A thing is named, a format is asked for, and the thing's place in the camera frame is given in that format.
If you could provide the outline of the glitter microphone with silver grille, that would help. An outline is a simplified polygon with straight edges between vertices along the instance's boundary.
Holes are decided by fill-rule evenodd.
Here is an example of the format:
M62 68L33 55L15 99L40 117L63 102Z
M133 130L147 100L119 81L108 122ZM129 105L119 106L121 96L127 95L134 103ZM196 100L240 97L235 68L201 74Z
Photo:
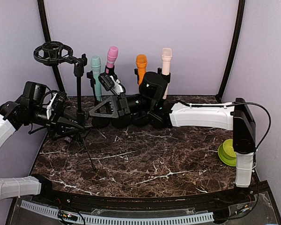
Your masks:
M71 143L72 142L72 138L71 137L65 137L64 138L64 141L66 142L66 143Z

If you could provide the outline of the black tripod stand with shock mount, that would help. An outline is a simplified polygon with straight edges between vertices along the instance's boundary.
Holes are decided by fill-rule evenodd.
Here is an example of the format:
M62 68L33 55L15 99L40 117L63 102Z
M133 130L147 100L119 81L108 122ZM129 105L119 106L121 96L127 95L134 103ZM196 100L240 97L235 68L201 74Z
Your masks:
M46 66L52 66L52 65L59 65L61 63L69 63L74 66L74 76L76 77L76 93L77 93L77 109L76 109L76 115L72 118L72 114L65 108L64 104L60 108L59 111L63 112L62 117L71 120L72 122L78 123L80 126L84 127L84 133L80 135L73 135L72 137L77 139L78 142L80 142L83 145L83 148L85 149L89 159L91 159L89 150L85 143L85 137L91 130L90 127L85 126L85 122L88 118L85 111L82 109L81 105L81 78L84 75L84 67L87 65L87 57L85 54L83 54L81 57L77 58L73 56L73 50L71 47L58 42L58 41L52 41L54 45L57 46L57 56L54 56L51 54L52 50L49 50L48 53L46 53L46 47L49 45L49 42L46 42L42 44L41 46L37 47L34 52L33 56L34 59L37 62L40 62ZM35 112L33 112L31 116L31 123L35 123L42 126L42 129L46 128L46 123L48 122L48 119L46 117L46 108L49 105L50 100L53 98L54 94L57 93L55 90L49 91L45 93L40 103L37 104L39 106L39 109L37 109ZM65 127L65 132L73 130L74 128L67 128Z

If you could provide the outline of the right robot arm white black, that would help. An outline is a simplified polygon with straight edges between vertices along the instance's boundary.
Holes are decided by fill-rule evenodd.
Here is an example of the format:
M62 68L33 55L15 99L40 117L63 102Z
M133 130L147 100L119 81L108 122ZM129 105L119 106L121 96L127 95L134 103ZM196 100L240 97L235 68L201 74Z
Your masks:
M256 122L249 109L250 102L236 98L221 104L194 104L181 100L168 102L163 99L169 77L160 72L146 72L139 86L139 93L126 96L123 85L114 75L102 73L99 81L112 96L89 111L91 117L119 119L124 117L142 124L148 120L155 128L210 127L233 132L233 150L236 153L236 188L230 200L240 203L248 195L252 172L256 166Z

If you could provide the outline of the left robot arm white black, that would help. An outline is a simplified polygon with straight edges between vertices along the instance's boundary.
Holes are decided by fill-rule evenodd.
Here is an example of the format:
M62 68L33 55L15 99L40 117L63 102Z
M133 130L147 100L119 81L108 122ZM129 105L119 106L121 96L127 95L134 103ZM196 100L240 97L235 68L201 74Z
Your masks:
M46 85L26 82L16 101L0 106L0 148L22 126L37 124L46 129L52 139L82 134L84 127L64 107L66 93L51 90ZM52 183L41 175L20 178L0 178L0 200L38 195L46 204L53 204L57 195Z

